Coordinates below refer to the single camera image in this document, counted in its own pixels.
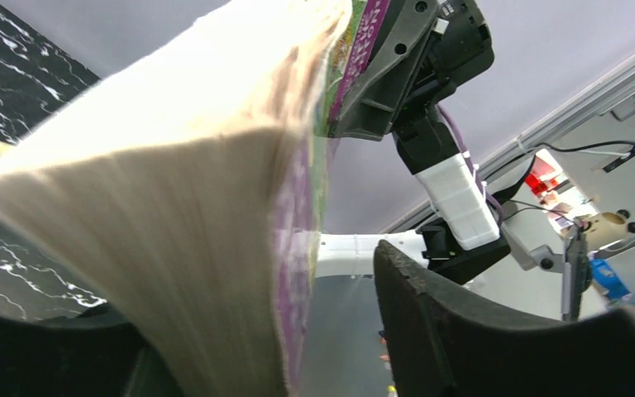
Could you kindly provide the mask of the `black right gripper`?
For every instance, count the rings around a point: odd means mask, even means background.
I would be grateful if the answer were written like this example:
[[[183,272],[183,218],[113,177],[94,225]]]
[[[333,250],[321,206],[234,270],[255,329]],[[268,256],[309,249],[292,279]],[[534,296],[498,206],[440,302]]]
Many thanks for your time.
[[[379,141],[402,103],[405,127],[493,63],[490,30],[475,1],[368,1],[328,136]]]

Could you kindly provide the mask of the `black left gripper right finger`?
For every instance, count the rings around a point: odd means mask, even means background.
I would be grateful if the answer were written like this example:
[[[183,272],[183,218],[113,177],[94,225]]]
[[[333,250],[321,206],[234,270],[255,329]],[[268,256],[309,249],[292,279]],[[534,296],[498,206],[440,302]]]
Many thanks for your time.
[[[497,304],[387,241],[375,287],[401,396],[635,396],[635,305],[562,322]]]

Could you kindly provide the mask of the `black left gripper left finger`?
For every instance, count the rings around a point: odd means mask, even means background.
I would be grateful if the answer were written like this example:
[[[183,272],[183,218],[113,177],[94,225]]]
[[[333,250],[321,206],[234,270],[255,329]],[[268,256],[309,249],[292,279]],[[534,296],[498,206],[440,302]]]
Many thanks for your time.
[[[136,328],[109,305],[34,323],[0,317],[0,396],[181,396]]]

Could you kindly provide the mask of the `purple Treehouse book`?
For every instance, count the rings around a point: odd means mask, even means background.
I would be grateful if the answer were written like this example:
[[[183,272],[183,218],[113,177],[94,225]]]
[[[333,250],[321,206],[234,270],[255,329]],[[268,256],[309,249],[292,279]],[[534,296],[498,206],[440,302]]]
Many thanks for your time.
[[[98,289],[188,396],[295,396],[353,1],[230,1],[0,159],[0,222]]]

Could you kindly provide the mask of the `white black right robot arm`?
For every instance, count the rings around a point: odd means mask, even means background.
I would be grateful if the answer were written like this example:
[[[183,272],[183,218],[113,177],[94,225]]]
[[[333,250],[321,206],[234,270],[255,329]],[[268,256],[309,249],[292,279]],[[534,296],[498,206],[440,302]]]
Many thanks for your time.
[[[428,269],[463,285],[505,257],[503,211],[487,190],[451,117],[440,108],[494,63],[473,1],[356,1],[334,55],[316,135],[392,136],[436,215],[417,230]]]

